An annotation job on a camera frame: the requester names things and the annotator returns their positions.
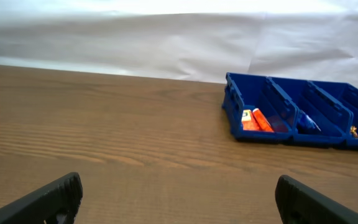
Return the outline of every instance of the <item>orange bottle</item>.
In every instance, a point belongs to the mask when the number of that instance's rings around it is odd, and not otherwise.
[[[242,129],[246,131],[261,131],[258,123],[256,122],[251,110],[242,111]]]
[[[254,115],[256,121],[258,122],[261,130],[268,131],[268,132],[274,132],[271,125],[269,124],[266,117],[264,116],[264,114],[262,114],[262,112],[260,111],[259,108],[255,108],[252,111],[252,114]]]

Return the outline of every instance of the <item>wood grain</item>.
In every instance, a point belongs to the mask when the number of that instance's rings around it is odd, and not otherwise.
[[[358,152],[237,142],[224,85],[0,66],[0,207],[70,171],[76,223],[280,223],[288,174],[358,212]]]

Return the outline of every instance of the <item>white sheet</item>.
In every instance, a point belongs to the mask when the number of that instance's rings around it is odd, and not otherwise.
[[[220,83],[241,72],[358,87],[358,1],[0,0],[0,64]]]

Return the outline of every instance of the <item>blue wrapper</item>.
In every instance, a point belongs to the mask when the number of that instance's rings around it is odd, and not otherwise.
[[[300,134],[322,134],[318,125],[303,111],[300,110],[300,119],[298,122],[298,132]]]

